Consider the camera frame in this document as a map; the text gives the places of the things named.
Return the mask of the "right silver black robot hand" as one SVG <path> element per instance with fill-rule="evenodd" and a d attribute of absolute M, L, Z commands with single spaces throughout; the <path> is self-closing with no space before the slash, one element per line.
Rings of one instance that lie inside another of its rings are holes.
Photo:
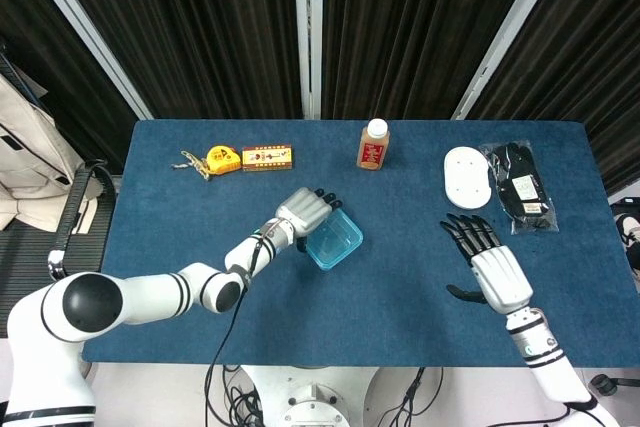
<path fill-rule="evenodd" d="M 447 287 L 449 292 L 459 299 L 486 303 L 504 315 L 526 308 L 533 288 L 513 252 L 500 241 L 491 225 L 478 215 L 448 213 L 446 217 L 440 226 L 469 265 L 483 299 L 454 285 Z"/>

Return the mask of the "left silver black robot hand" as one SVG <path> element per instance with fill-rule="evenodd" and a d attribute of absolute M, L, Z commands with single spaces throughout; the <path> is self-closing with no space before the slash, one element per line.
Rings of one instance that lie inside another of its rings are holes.
<path fill-rule="evenodd" d="M 305 252 L 307 237 L 341 206 L 342 201 L 335 193 L 301 187 L 279 205 L 275 217 L 291 226 L 293 244 Z"/>

